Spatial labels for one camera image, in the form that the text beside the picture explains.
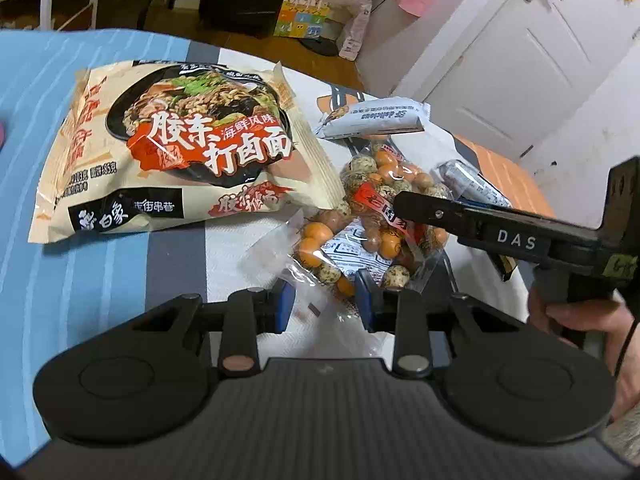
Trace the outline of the right hand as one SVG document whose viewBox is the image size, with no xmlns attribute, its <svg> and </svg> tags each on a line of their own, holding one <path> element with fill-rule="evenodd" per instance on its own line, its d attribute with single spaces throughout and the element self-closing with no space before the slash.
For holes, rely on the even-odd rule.
<svg viewBox="0 0 640 480">
<path fill-rule="evenodd" d="M 527 323 L 551 334 L 551 322 L 578 330 L 605 334 L 604 362 L 615 372 L 626 337 L 634 322 L 626 304 L 615 299 L 590 300 L 581 304 L 547 304 L 535 285 L 529 289 Z M 614 420 L 628 414 L 639 403 L 639 327 L 627 347 L 620 374 L 616 380 Z"/>
</svg>

